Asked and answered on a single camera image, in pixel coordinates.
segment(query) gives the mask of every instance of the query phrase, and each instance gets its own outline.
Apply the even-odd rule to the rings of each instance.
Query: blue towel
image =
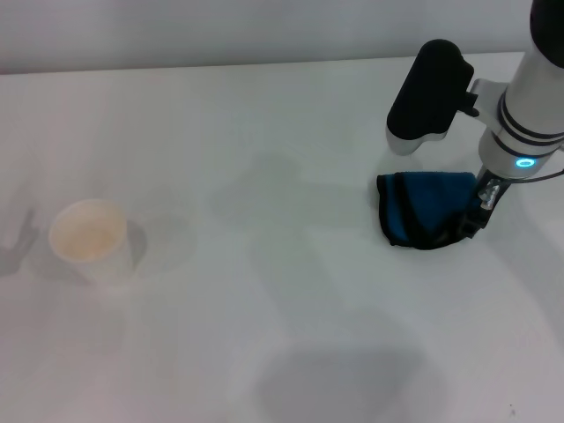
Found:
[[[438,249],[464,237],[464,213],[479,206],[470,173],[405,172],[380,175],[380,225],[391,245]]]

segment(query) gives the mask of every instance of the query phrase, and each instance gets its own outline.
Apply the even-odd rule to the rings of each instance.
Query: blue led light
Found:
[[[531,167],[534,166],[536,160],[534,159],[519,159],[515,162],[517,167]]]

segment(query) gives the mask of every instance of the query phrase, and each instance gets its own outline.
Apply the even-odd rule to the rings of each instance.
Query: white paper cup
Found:
[[[97,284],[113,285],[133,272],[127,219],[107,200],[84,200],[61,211],[49,230],[49,245]]]

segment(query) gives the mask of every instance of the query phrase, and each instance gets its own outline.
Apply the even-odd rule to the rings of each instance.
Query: white table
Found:
[[[468,60],[509,80],[520,57]],[[411,63],[0,77],[0,421],[561,421],[562,179],[512,188],[447,249],[375,226],[377,174],[480,167],[463,115],[410,158],[388,150]],[[48,251],[85,197],[130,216],[129,287]]]

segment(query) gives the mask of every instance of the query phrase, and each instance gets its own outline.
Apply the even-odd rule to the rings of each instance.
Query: white wall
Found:
[[[0,71],[522,49],[531,0],[0,0]]]

